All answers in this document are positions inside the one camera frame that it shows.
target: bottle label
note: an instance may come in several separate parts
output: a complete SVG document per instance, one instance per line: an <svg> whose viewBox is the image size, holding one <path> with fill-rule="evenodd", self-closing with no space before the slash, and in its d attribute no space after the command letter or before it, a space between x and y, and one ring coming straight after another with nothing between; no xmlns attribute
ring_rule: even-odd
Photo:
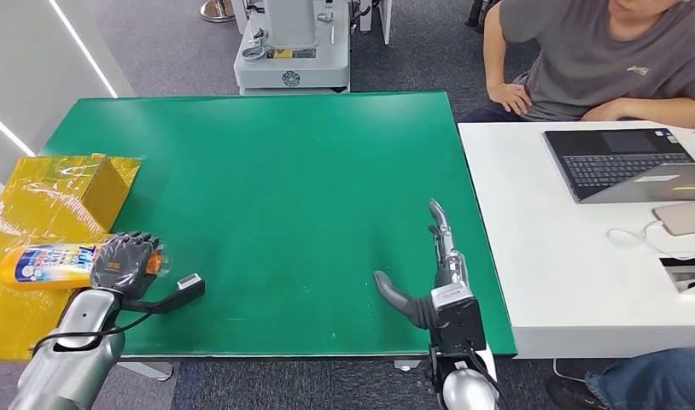
<svg viewBox="0 0 695 410"><path fill-rule="evenodd" d="M29 246L15 267L17 282L58 281L89 275L96 245Z"/></svg>

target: gray carpet floor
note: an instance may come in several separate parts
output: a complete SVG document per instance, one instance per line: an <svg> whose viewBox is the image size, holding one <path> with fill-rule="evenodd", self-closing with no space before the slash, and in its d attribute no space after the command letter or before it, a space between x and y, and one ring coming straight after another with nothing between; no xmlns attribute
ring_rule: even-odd
<svg viewBox="0 0 695 410"><path fill-rule="evenodd" d="M232 95L240 36L235 23L210 24L203 0L88 0L116 61L142 96ZM395 0L391 44L374 30L352 37L353 91L443 90L453 112L483 105L482 37L463 24L468 0ZM536 44L511 46L506 78L527 69ZM0 409L15 393L24 365L0 363ZM552 409L543 390L548 360L498 358L509 408ZM188 362L161 383L116 367L96 409L431 409L422 370L391 362Z"/></svg>

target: silver robotic arm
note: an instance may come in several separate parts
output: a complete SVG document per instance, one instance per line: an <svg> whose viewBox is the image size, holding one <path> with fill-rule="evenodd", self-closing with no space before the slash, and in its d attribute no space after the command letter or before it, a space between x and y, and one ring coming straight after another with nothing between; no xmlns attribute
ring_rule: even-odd
<svg viewBox="0 0 695 410"><path fill-rule="evenodd" d="M430 378L439 403L448 410L498 409L499 390L476 354L486 348L478 300L468 286L463 254L455 249L446 213L429 202L437 271L428 296L410 297L398 290L384 272L373 277L377 291L420 329L430 331Z"/></svg>
<svg viewBox="0 0 695 410"><path fill-rule="evenodd" d="M95 260L92 289L79 293L59 326L33 348L10 410L91 408L109 370L121 357L124 331L151 314L169 313L204 294L204 281L193 273L178 281L178 290L166 299L138 300L154 280L154 275L145 274L145 267L158 242L141 232L109 240ZM122 310L145 315L119 328L115 322Z"/></svg>

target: shoe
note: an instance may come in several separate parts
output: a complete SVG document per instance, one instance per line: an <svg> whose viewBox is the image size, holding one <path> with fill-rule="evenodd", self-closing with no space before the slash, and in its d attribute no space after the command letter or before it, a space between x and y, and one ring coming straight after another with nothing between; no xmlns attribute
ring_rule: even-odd
<svg viewBox="0 0 695 410"><path fill-rule="evenodd" d="M583 382L551 376L546 393L562 410L610 410Z"/></svg>

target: yellow bottle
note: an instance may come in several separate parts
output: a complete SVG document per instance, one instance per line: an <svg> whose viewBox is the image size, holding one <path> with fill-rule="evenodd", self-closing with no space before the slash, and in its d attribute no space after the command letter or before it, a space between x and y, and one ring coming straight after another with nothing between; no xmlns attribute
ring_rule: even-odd
<svg viewBox="0 0 695 410"><path fill-rule="evenodd" d="M0 263L1 284L14 290L84 288L102 243L55 243L11 249ZM147 273L161 268L161 255L152 254Z"/></svg>

